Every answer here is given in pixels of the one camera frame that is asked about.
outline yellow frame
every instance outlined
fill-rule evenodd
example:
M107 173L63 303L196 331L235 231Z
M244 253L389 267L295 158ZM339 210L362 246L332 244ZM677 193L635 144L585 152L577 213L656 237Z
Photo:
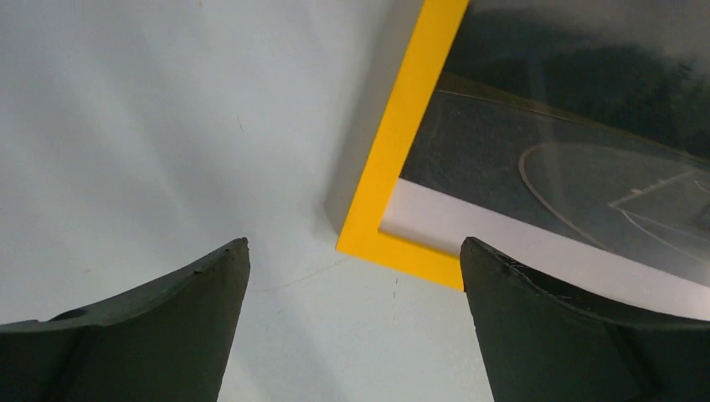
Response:
M424 0L336 248L463 289L458 255L379 231L469 0Z

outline white wall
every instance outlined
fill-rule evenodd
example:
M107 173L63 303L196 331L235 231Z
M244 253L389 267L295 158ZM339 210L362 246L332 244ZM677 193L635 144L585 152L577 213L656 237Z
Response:
M464 295L339 255L324 218L371 138L358 100L388 89L363 90L370 54L398 39L391 78L417 6L0 0L0 322L245 235L220 400L491 400Z

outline black object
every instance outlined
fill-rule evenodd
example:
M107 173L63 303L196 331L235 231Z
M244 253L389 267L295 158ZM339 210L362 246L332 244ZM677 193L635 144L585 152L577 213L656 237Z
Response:
M472 238L460 261L496 402L710 400L710 322L606 299Z
M234 240L48 322L0 326L0 400L217 400L249 272Z

